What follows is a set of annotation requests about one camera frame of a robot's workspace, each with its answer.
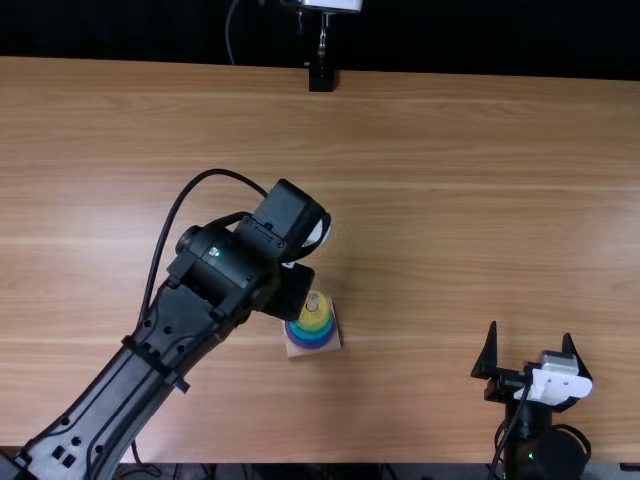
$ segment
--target blue ring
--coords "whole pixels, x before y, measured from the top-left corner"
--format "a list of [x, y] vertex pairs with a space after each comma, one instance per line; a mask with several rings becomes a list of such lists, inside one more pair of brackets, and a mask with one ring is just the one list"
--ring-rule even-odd
[[300, 340], [306, 342], [313, 342], [318, 338], [324, 337], [327, 333], [332, 330], [334, 323], [333, 315], [329, 314], [329, 321], [327, 324], [322, 327], [321, 330], [316, 332], [310, 332], [309, 330], [305, 330], [304, 328], [296, 325], [296, 322], [290, 322], [289, 326], [291, 327], [291, 331], [293, 334], [298, 337]]
[[331, 340], [336, 331], [336, 323], [333, 318], [331, 319], [329, 329], [325, 334], [307, 340], [296, 336], [296, 334], [292, 331], [292, 326], [293, 322], [285, 323], [285, 331], [287, 332], [287, 336], [295, 345], [305, 350], [313, 350], [324, 347], [327, 343], [329, 343], [329, 340]]

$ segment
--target cable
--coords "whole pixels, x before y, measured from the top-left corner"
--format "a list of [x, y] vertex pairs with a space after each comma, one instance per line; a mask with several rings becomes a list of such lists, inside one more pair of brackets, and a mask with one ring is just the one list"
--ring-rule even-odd
[[233, 58], [233, 52], [231, 51], [231, 17], [233, 17], [233, 12], [240, 3], [240, 0], [232, 0], [231, 5], [229, 5], [229, 10], [227, 10], [227, 19], [224, 22], [224, 40], [227, 44], [227, 53], [229, 54], [229, 61], [231, 65], [236, 64], [235, 58]]
[[[484, 464], [485, 467], [487, 467], [487, 470], [491, 470], [491, 465], [489, 465], [488, 463]], [[502, 480], [497, 473], [493, 474], [493, 480]]]
[[210, 470], [207, 470], [207, 467], [205, 466], [204, 463], [200, 464], [200, 468], [202, 468], [202, 471], [207, 476], [207, 478], [209, 478], [210, 480], [215, 480], [215, 478], [216, 478], [216, 470], [218, 469], [218, 464], [217, 463], [214, 463], [213, 465], [211, 465], [210, 466]]
[[495, 447], [495, 449], [498, 449], [498, 440], [500, 440], [500, 434], [504, 431], [504, 427], [505, 427], [505, 423], [507, 421], [503, 420], [502, 423], [500, 424], [500, 426], [498, 427], [498, 430], [496, 430], [496, 435], [495, 437], [493, 437], [493, 445]]
[[136, 473], [146, 473], [147, 475], [151, 475], [152, 477], [160, 477], [162, 474], [160, 475], [152, 475], [151, 473], [149, 473], [149, 470], [147, 470], [146, 468], [136, 468], [135, 470], [129, 470], [128, 472], [123, 473], [122, 475], [118, 475], [116, 478], [118, 480], [122, 480], [123, 478], [127, 478], [130, 475], [135, 475]]
[[496, 474], [496, 469], [498, 468], [498, 461], [500, 459], [500, 455], [502, 455], [502, 451], [504, 450], [504, 446], [507, 444], [507, 439], [511, 432], [518, 423], [518, 418], [520, 418], [520, 414], [522, 413], [522, 407], [527, 403], [527, 397], [529, 396], [529, 390], [531, 389], [531, 382], [527, 380], [527, 383], [524, 386], [524, 391], [522, 392], [522, 398], [520, 399], [520, 403], [518, 404], [518, 408], [516, 409], [516, 413], [513, 415], [507, 430], [504, 432], [502, 440], [500, 440], [500, 445], [496, 449], [496, 453], [493, 455], [493, 461], [491, 462], [491, 467], [489, 468], [489, 475], [487, 476], [487, 480], [494, 480], [494, 476]]
[[393, 468], [391, 468], [391, 465], [389, 465], [388, 463], [383, 463], [382, 468], [387, 469], [387, 472], [389, 472], [389, 476], [392, 480], [398, 480], [398, 476], [396, 475], [396, 472], [393, 471]]
[[133, 459], [135, 460], [136, 464], [142, 467], [136, 470], [136, 472], [145, 472], [151, 475], [152, 477], [156, 477], [156, 478], [159, 478], [162, 476], [162, 472], [158, 467], [156, 467], [151, 463], [143, 463], [142, 460], [140, 460], [140, 454], [138, 453], [138, 444], [136, 443], [135, 440], [131, 442], [131, 453], [133, 453]]
[[167, 243], [167, 238], [169, 237], [169, 231], [171, 230], [171, 225], [173, 224], [173, 220], [175, 219], [182, 202], [186, 198], [186, 196], [194, 189], [198, 183], [204, 180], [207, 177], [212, 177], [214, 175], [224, 175], [227, 177], [235, 178], [236, 180], [241, 181], [245, 185], [253, 188], [256, 192], [258, 192], [263, 197], [267, 196], [267, 191], [262, 188], [260, 185], [255, 183], [252, 180], [249, 180], [244, 175], [240, 175], [239, 173], [232, 172], [231, 170], [226, 170], [224, 168], [212, 168], [210, 170], [205, 170], [199, 175], [196, 175], [187, 185], [182, 189], [176, 200], [173, 202], [169, 213], [167, 214], [167, 219], [164, 221], [164, 225], [162, 226], [162, 230], [160, 231], [160, 236], [158, 237], [158, 243], [156, 243], [156, 249], [153, 252], [153, 257], [151, 259], [151, 267], [149, 268], [149, 276], [147, 277], [147, 285], [144, 289], [144, 295], [142, 297], [142, 305], [140, 306], [140, 314], [138, 315], [138, 323], [141, 323], [147, 315], [147, 311], [149, 310], [149, 304], [151, 303], [151, 295], [153, 293], [153, 284], [156, 281], [156, 275], [158, 274], [158, 267], [160, 266], [160, 257], [162, 256], [162, 250], [164, 249], [165, 243]]

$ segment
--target black clamp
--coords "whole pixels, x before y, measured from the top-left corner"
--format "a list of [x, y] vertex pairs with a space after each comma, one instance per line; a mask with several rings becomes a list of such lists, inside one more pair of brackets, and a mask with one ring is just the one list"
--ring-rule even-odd
[[127, 335], [122, 339], [122, 345], [128, 348], [134, 355], [137, 355], [142, 360], [144, 360], [151, 368], [153, 368], [156, 372], [162, 375], [164, 381], [176, 387], [182, 393], [187, 393], [190, 388], [190, 385], [184, 380], [182, 375], [180, 375], [175, 370], [167, 367], [164, 363], [162, 363], [159, 359], [151, 355], [148, 351], [144, 350], [136, 341], [131, 337], [131, 335]]

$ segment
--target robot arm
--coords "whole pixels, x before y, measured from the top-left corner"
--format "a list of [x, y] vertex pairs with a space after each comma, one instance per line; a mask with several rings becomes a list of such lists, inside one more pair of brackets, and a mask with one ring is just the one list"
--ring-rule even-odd
[[111, 479], [174, 388], [186, 393], [184, 375], [252, 311], [297, 318], [314, 272], [282, 264], [313, 251], [320, 242], [305, 242], [319, 223], [326, 233], [324, 209], [280, 180], [253, 214], [187, 230], [169, 277], [133, 333], [62, 416], [0, 464], [0, 477]]

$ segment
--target yellow ring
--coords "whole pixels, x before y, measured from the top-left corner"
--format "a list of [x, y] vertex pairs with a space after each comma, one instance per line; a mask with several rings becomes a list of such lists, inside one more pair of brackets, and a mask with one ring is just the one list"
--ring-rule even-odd
[[[317, 295], [317, 308], [315, 311], [310, 311], [309, 308], [313, 308], [311, 297]], [[296, 325], [308, 332], [317, 332], [322, 330], [331, 319], [331, 307], [329, 306], [329, 299], [320, 292], [310, 291], [307, 295], [307, 301], [302, 307], [300, 312], [300, 318], [296, 320]]]

